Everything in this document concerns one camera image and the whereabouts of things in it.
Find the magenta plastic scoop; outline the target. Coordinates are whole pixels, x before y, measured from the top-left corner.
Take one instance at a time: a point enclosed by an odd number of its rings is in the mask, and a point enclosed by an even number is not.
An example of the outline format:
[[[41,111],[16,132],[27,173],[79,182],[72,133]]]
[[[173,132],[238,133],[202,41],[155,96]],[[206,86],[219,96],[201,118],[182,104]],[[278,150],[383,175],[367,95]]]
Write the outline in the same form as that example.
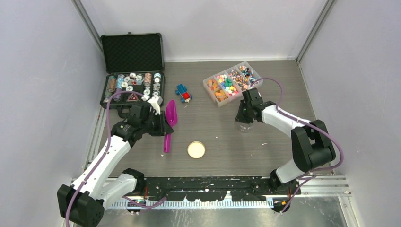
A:
[[[176,109],[176,102],[174,100],[169,101],[166,106],[166,119],[171,128],[178,123],[178,113]],[[169,153],[171,150],[171,136],[172,133],[164,136],[164,153]]]

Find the clear plastic jar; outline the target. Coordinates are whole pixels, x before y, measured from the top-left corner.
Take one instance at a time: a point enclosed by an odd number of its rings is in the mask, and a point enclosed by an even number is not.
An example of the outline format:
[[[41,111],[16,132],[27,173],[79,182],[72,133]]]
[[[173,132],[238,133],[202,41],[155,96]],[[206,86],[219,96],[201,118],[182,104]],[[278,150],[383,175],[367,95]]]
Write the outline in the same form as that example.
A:
[[[250,132],[253,127],[254,127],[254,123],[243,123],[243,122],[235,122],[237,128],[239,131],[243,132],[243,133],[248,133]]]

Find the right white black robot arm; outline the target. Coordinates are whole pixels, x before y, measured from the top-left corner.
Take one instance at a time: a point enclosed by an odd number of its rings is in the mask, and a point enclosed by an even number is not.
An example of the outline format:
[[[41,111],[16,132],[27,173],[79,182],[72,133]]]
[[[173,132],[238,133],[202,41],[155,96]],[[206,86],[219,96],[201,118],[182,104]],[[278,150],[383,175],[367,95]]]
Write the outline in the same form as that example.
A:
[[[332,140],[323,121],[302,119],[282,110],[272,101],[265,102],[256,88],[242,94],[236,122],[262,122],[280,130],[291,139],[292,158],[273,170],[268,180],[268,186],[274,193],[282,194],[298,177],[336,158]]]

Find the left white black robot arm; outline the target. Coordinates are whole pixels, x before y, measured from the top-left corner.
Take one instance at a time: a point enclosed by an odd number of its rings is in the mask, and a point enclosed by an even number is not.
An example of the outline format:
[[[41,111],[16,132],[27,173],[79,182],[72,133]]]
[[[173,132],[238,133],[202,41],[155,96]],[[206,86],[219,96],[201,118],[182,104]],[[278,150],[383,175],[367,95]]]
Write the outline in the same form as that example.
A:
[[[96,227],[106,209],[122,196],[141,195],[146,188],[145,176],[132,168],[124,170],[111,183],[105,182],[144,134],[163,137],[173,131],[158,103],[134,103],[127,120],[112,127],[110,137],[82,175],[70,186],[63,184],[58,189],[59,211],[66,225],[73,222],[82,227]]]

